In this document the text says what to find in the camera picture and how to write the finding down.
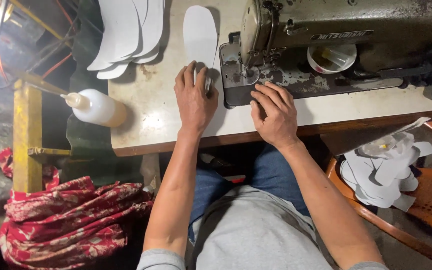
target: sewing machine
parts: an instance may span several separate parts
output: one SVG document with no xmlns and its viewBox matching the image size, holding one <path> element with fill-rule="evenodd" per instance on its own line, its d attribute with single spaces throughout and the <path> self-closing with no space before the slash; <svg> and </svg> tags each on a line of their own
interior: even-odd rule
<svg viewBox="0 0 432 270">
<path fill-rule="evenodd" d="M 247 105 L 255 83 L 295 99 L 432 85 L 432 0 L 248 0 L 240 32 L 219 48 L 225 106 Z M 312 46 L 356 44 L 336 74 L 307 60 Z"/>
</svg>

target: person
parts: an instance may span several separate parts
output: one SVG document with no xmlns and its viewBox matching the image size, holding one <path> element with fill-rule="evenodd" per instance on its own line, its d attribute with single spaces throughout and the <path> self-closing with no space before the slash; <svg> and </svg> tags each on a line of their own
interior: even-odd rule
<svg viewBox="0 0 432 270">
<path fill-rule="evenodd" d="M 213 170 L 196 168 L 198 144 L 218 106 L 207 96 L 207 68 L 179 71 L 174 91 L 181 129 L 149 218 L 138 270 L 332 269 L 317 229 L 344 270 L 387 270 L 361 218 L 297 137 L 293 97 L 273 83 L 256 84 L 251 117 L 268 143 L 249 185 L 234 187 Z"/>
</svg>

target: yellow metal bar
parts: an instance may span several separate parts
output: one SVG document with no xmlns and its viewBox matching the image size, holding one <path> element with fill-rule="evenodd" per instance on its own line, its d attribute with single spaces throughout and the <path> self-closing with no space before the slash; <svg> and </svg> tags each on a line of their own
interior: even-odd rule
<svg viewBox="0 0 432 270">
<path fill-rule="evenodd" d="M 43 190 L 42 164 L 28 155 L 29 148 L 42 146 L 41 91 L 21 85 L 14 92 L 13 189 L 21 192 Z"/>
<path fill-rule="evenodd" d="M 51 34 L 53 34 L 55 37 L 57 37 L 58 40 L 63 39 L 63 37 L 61 35 L 59 35 L 58 33 L 56 33 L 56 31 L 54 31 L 53 28 L 51 28 L 49 25 L 47 25 L 46 23 L 41 21 L 36 15 L 34 15 L 33 12 L 31 12 L 31 10 L 27 9 L 20 2 L 18 2 L 17 0 L 10 0 L 10 2 L 13 3 L 13 5 L 18 7 L 19 9 L 21 9 L 22 12 L 26 13 L 31 19 L 36 21 L 40 26 L 44 27 L 47 31 L 49 31 Z"/>
<path fill-rule="evenodd" d="M 33 148 L 28 149 L 28 155 L 30 155 L 30 156 L 38 156 L 38 155 L 70 156 L 71 150 L 33 147 Z"/>
<path fill-rule="evenodd" d="M 67 91 L 65 91 L 59 87 L 56 87 L 56 86 L 52 85 L 51 83 L 45 82 L 43 80 L 43 78 L 41 78 L 41 76 L 39 76 L 39 75 L 35 75 L 32 73 L 27 73 L 25 71 L 17 70 L 17 69 L 14 69 L 12 67 L 9 67 L 8 65 L 3 65 L 3 66 L 9 74 L 18 77 L 21 80 L 23 80 L 29 84 L 32 84 L 35 87 L 37 87 L 43 91 L 53 93 L 56 95 L 68 94 Z"/>
</svg>

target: hand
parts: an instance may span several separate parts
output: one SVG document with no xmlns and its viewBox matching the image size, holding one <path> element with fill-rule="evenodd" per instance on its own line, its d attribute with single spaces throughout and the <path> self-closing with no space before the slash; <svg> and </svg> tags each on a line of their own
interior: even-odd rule
<svg viewBox="0 0 432 270">
<path fill-rule="evenodd" d="M 270 82 L 264 84 L 256 84 L 257 91 L 251 91 L 251 96 L 261 104 L 267 116 L 261 119 L 260 108 L 253 100 L 250 103 L 251 117 L 261 137 L 281 151 L 300 141 L 296 136 L 297 111 L 293 96 L 285 88 Z"/>
<path fill-rule="evenodd" d="M 214 86 L 210 86 L 210 96 L 206 95 L 207 67 L 199 71 L 194 84 L 195 65 L 196 61 L 192 61 L 179 71 L 175 79 L 174 92 L 182 122 L 181 131 L 200 137 L 216 112 L 219 92 Z"/>
</svg>

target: gray sleeve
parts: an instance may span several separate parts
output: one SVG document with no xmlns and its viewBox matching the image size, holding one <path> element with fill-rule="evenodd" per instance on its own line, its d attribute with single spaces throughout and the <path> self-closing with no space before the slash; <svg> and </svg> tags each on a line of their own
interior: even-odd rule
<svg viewBox="0 0 432 270">
<path fill-rule="evenodd" d="M 379 262 L 366 261 L 353 265 L 349 270 L 389 270 Z"/>
<path fill-rule="evenodd" d="M 184 270 L 183 258 L 167 249 L 150 249 L 141 254 L 136 270 Z"/>
</svg>

